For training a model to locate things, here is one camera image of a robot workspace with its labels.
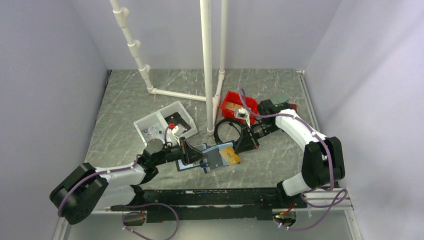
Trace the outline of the gold credit card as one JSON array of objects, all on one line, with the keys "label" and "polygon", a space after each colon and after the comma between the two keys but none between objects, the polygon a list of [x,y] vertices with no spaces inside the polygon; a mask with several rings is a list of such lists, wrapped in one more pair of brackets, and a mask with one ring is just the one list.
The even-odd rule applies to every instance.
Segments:
[{"label": "gold credit card", "polygon": [[219,153],[228,166],[235,166],[241,163],[241,158],[231,146],[219,150]]}]

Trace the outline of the blue card holder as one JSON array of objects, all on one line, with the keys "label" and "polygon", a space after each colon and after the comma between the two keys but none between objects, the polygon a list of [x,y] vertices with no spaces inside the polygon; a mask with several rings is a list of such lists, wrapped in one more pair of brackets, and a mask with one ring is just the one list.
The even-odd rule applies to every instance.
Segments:
[{"label": "blue card holder", "polygon": [[221,167],[229,166],[228,162],[222,157],[220,151],[227,148],[234,148],[234,141],[228,141],[221,144],[209,146],[201,152],[206,155],[206,159],[202,159],[199,164],[205,174],[212,172]]}]

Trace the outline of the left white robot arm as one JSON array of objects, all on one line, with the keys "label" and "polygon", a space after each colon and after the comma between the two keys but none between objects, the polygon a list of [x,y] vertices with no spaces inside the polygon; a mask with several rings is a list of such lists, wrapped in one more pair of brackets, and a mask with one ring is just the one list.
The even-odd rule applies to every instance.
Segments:
[{"label": "left white robot arm", "polygon": [[182,137],[177,144],[153,139],[129,164],[94,167],[79,165],[49,195],[57,215],[71,225],[85,220],[93,211],[124,205],[131,210],[144,203],[140,187],[158,173],[158,166],[182,161],[184,165],[206,160],[207,155]]}]

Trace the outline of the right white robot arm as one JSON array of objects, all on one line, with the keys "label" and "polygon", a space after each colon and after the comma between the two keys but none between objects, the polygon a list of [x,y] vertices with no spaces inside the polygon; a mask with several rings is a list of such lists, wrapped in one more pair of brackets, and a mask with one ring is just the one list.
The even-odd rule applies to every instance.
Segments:
[{"label": "right white robot arm", "polygon": [[289,207],[295,196],[342,180],[345,175],[344,157],[341,141],[337,137],[327,137],[306,123],[289,103],[272,103],[263,100],[257,106],[256,124],[250,124],[252,113],[238,108],[234,116],[241,123],[241,133],[235,147],[236,153],[255,150],[259,147],[258,139],[281,130],[288,134],[301,149],[303,159],[300,173],[278,183],[279,191],[275,194],[276,203]]}]

